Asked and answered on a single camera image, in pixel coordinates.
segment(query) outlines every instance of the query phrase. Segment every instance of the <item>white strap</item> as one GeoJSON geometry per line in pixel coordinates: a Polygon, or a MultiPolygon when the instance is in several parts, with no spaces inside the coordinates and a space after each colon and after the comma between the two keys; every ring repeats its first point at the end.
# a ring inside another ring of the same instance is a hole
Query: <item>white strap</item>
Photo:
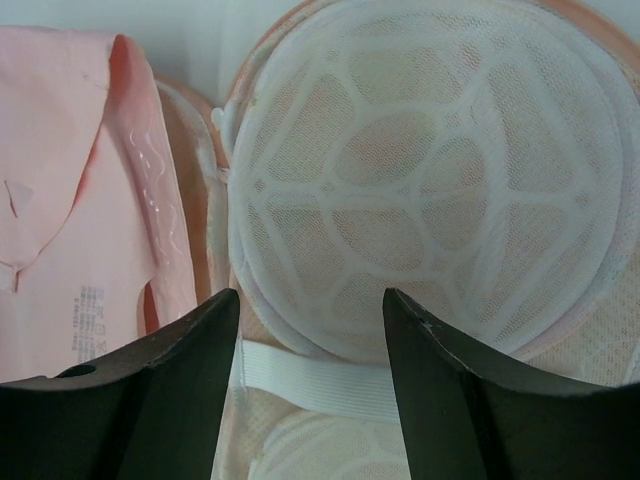
{"type": "Polygon", "coordinates": [[[400,424],[388,367],[302,357],[247,340],[238,346],[245,387],[313,412],[400,424]]]}

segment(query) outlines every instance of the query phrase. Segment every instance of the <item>pink pouch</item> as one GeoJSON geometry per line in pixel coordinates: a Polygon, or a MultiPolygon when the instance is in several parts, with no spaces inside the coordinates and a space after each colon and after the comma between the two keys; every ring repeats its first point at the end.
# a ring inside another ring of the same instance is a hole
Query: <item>pink pouch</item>
{"type": "Polygon", "coordinates": [[[2,382],[119,348],[196,298],[140,48],[121,35],[21,27],[0,27],[0,44],[2,382]]]}

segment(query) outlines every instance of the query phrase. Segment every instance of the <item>white surface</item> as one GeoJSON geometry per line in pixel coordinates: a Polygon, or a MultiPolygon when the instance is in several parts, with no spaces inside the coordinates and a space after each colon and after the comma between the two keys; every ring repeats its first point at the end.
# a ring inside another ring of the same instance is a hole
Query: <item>white surface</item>
{"type": "MultiPolygon", "coordinates": [[[[583,0],[640,41],[640,0],[583,0]]],[[[133,36],[154,68],[224,102],[262,34],[299,0],[0,0],[0,24],[133,36]]]]}

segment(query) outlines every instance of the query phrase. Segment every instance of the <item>white mesh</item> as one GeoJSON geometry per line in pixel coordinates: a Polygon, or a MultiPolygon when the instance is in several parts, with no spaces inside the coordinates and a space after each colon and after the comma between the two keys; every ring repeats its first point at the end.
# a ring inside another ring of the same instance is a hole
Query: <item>white mesh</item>
{"type": "Polygon", "coordinates": [[[614,60],[542,9],[340,2],[256,83],[229,185],[234,268],[299,352],[386,362],[390,286],[514,352],[624,265],[637,122],[614,60]]]}

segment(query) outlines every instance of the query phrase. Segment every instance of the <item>white background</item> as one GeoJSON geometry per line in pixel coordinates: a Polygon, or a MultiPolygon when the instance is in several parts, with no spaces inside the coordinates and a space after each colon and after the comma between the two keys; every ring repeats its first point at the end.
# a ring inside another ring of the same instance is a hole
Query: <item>white background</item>
{"type": "MultiPolygon", "coordinates": [[[[299,1],[0,0],[0,24],[128,34],[142,45],[158,72],[221,105],[249,49],[299,1]]],[[[640,42],[640,0],[583,2],[640,42]]]]}

